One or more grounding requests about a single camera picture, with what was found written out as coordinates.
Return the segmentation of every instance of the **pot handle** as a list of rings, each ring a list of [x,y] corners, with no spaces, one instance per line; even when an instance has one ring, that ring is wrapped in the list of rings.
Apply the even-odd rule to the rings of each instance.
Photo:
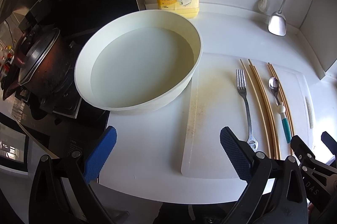
[[[24,53],[21,52],[21,45],[22,45],[22,42],[25,38],[25,36],[27,35],[27,32],[25,31],[21,37],[19,38],[17,44],[16,44],[16,47],[15,47],[15,51],[14,51],[14,60],[13,60],[13,63],[15,65],[17,65],[18,67],[21,67],[22,66],[22,63],[25,59],[25,55]]]
[[[7,88],[7,90],[2,94],[2,100],[9,98],[19,86],[20,85],[16,79],[13,83],[11,83],[11,85]]]

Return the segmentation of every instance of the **white cutting board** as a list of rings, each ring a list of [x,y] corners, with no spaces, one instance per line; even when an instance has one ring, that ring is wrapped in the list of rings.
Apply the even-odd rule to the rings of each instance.
[[[249,69],[247,59],[243,61]],[[281,159],[285,159],[289,155],[289,144],[276,111],[276,100],[269,91],[268,80],[271,74],[267,63],[254,60],[252,63],[257,68],[269,97],[279,137]],[[311,147],[312,129],[305,97],[311,105],[313,119],[314,113],[306,79],[298,71],[277,65],[274,68],[288,100],[294,132]],[[245,105],[236,90],[236,69],[242,69],[239,57],[204,53],[201,58],[191,83],[190,109],[181,165],[183,176],[202,179],[238,178],[219,139],[220,131],[225,126],[229,126],[238,139],[246,141],[248,138]],[[267,153],[262,117],[247,77],[246,82],[253,134],[258,141],[257,150]]]

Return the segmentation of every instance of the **chopsticks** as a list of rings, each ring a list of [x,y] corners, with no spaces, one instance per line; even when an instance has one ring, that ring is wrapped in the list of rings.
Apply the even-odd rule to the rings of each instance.
[[[255,97],[256,97],[256,99],[257,99],[258,108],[259,108],[260,114],[261,114],[261,116],[262,116],[263,129],[264,129],[264,131],[265,131],[265,135],[266,135],[266,139],[267,139],[268,157],[269,157],[269,158],[274,158],[274,150],[271,151],[272,140],[270,139],[269,133],[268,133],[268,131],[267,131],[267,126],[266,126],[266,122],[265,122],[265,119],[266,119],[266,118],[265,118],[265,116],[264,116],[264,114],[263,114],[263,112],[262,112],[261,102],[260,102],[260,100],[259,100],[259,97],[258,97],[258,95],[257,95],[255,86],[254,86],[254,84],[253,84],[253,81],[252,81],[252,79],[251,79],[251,77],[250,77],[250,74],[249,74],[249,72],[248,72],[248,70],[247,70],[245,64],[243,63],[243,61],[242,61],[241,59],[240,59],[240,62],[241,62],[241,64],[242,64],[242,66],[243,66],[243,69],[244,69],[245,72],[246,72],[246,75],[247,75],[247,77],[248,77],[248,79],[249,79],[249,81],[250,81],[250,84],[251,84],[252,87],[253,87],[253,91],[254,91]]]
[[[266,94],[266,90],[263,87],[261,78],[257,72],[257,69],[255,66],[253,66],[252,62],[250,59],[248,59],[249,61],[249,67],[251,68],[251,70],[253,71],[255,78],[257,80],[257,83],[260,87],[261,93],[262,93],[262,97],[263,100],[265,102],[265,106],[267,109],[267,113],[268,113],[268,118],[269,118],[269,124],[270,124],[270,129],[271,129],[271,136],[272,136],[272,140],[273,140],[273,148],[274,148],[274,158],[275,159],[281,159],[281,154],[280,154],[280,143],[278,140],[278,135],[277,135],[277,131],[276,131],[276,126],[275,126],[275,119],[274,119],[274,115],[270,106],[270,102],[269,99],[267,97]]]
[[[292,117],[292,114],[290,112],[290,109],[289,109],[289,105],[288,105],[288,100],[287,100],[287,97],[285,96],[284,94],[284,90],[282,88],[282,85],[281,85],[281,82],[280,82],[280,79],[279,77],[277,76],[276,74],[276,71],[273,67],[272,64],[268,63],[268,68],[271,72],[271,74],[273,75],[273,77],[277,78],[278,82],[279,82],[279,85],[280,85],[280,94],[281,94],[281,99],[282,99],[282,102],[284,104],[284,107],[285,107],[285,115],[289,121],[289,127],[290,127],[290,132],[291,132],[291,135],[292,137],[294,136],[294,124],[293,124],[293,117]],[[293,155],[294,154],[294,151],[290,148],[290,154]]]

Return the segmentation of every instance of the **wooden chopsticks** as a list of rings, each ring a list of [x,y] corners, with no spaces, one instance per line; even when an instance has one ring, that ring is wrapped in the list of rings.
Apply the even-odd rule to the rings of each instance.
[[[256,84],[254,84],[249,71],[247,70],[247,67],[245,66],[245,64],[243,63],[243,61],[240,59],[240,62],[247,74],[247,77],[253,87],[253,91],[255,94],[255,97],[257,99],[258,102],[258,108],[260,111],[260,114],[262,116],[262,123],[263,123],[263,130],[265,132],[265,136],[267,139],[267,152],[268,152],[268,157],[269,158],[274,158],[274,159],[281,159],[281,153],[280,153],[280,143],[279,143],[279,139],[278,139],[278,134],[277,134],[277,130],[276,130],[276,124],[275,124],[275,118],[272,112],[272,108],[270,105],[270,101],[269,98],[267,96],[266,90],[263,86],[262,80],[260,78],[260,75],[258,74],[258,71],[256,69],[256,67],[252,64],[251,60],[248,59],[249,61],[249,67],[251,68],[251,72],[253,73],[255,80],[259,86],[259,89],[261,91],[262,94],[262,98],[263,98],[263,102],[265,104],[266,110],[267,110],[267,115],[265,115],[265,113],[262,111],[262,102],[261,102],[261,98],[259,97],[258,93],[257,93],[257,89],[255,87]],[[276,74],[276,71],[273,67],[272,64],[268,63],[268,68],[270,70],[270,73],[272,74],[273,77],[277,78],[278,82],[279,82],[279,93],[281,95],[281,100],[284,104],[285,107],[285,114],[286,117],[289,121],[289,127],[290,127],[290,132],[291,132],[291,136],[294,136],[294,124],[293,124],[293,118],[289,109],[289,105],[288,105],[288,100],[284,94],[284,90],[282,88],[281,82],[279,77]],[[293,150],[290,148],[290,154],[293,155],[294,152]]]
[[[288,105],[288,100],[287,100],[287,97],[285,96],[284,94],[284,90],[282,88],[282,85],[281,85],[281,82],[280,82],[280,79],[279,77],[277,76],[276,74],[276,71],[273,67],[272,64],[268,63],[268,68],[270,70],[270,72],[272,73],[273,77],[277,78],[278,82],[279,82],[279,86],[280,86],[280,95],[281,95],[281,99],[282,99],[282,102],[284,104],[284,107],[285,107],[285,115],[289,121],[289,127],[290,127],[290,132],[291,132],[291,135],[292,137],[295,135],[294,134],[294,124],[293,124],[293,117],[292,117],[292,114],[290,112],[290,109],[289,109],[289,105]],[[293,155],[294,152],[293,150],[290,148],[290,154]]]
[[[254,94],[255,94],[255,97],[256,97],[256,100],[257,100],[258,108],[259,108],[260,114],[261,114],[261,116],[262,116],[263,129],[264,129],[264,131],[265,131],[265,135],[266,135],[266,139],[267,139],[268,157],[269,157],[269,158],[274,158],[274,150],[271,150],[272,140],[270,139],[269,133],[268,133],[268,131],[267,131],[267,126],[266,126],[266,122],[265,122],[265,116],[264,116],[264,114],[263,114],[263,112],[262,112],[262,108],[261,108],[261,103],[260,103],[259,97],[258,97],[258,95],[257,95],[255,86],[254,86],[254,84],[253,84],[253,81],[252,81],[252,79],[251,79],[251,77],[250,77],[250,74],[249,74],[249,72],[248,72],[248,70],[247,70],[245,64],[243,63],[243,61],[242,61],[241,59],[240,59],[240,62],[241,62],[242,66],[243,66],[243,68],[244,68],[244,70],[245,70],[245,72],[246,72],[246,74],[247,74],[247,77],[248,77],[248,79],[249,79],[249,81],[250,81],[250,84],[251,84],[252,87],[253,87],[253,91],[254,91]]]
[[[268,117],[269,117],[269,124],[270,124],[270,129],[271,129],[271,136],[272,136],[272,140],[273,140],[274,158],[275,159],[281,159],[280,143],[278,141],[278,135],[277,135],[277,130],[276,130],[276,126],[275,126],[275,119],[274,119],[274,115],[273,115],[273,112],[272,112],[272,109],[271,109],[271,106],[270,106],[269,99],[268,99],[267,94],[266,94],[266,90],[263,87],[262,80],[260,78],[260,75],[257,72],[256,67],[253,66],[250,59],[248,59],[248,61],[250,63],[249,67],[253,71],[253,73],[255,75],[255,78],[257,80],[257,83],[260,87],[262,97],[263,97],[263,100],[265,102],[265,106],[266,106],[266,109],[267,109],[267,113],[268,113]]]

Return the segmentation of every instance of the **white countertop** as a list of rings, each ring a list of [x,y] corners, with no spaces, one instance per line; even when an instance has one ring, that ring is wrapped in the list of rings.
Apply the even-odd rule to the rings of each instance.
[[[296,35],[296,29],[289,28],[291,31],[285,37],[278,37],[268,32],[265,23],[202,10],[191,22],[202,36],[204,52],[271,62],[305,75],[316,115],[313,152],[318,160],[330,159],[332,155],[320,137],[323,131],[337,136],[336,88],[316,76],[313,67],[317,59],[303,35]],[[111,113],[108,125],[117,130],[117,144],[103,166],[99,183],[122,193],[170,203],[237,200],[246,186],[245,181],[193,179],[180,172],[189,100],[190,85],[173,102],[157,111],[142,115]]]

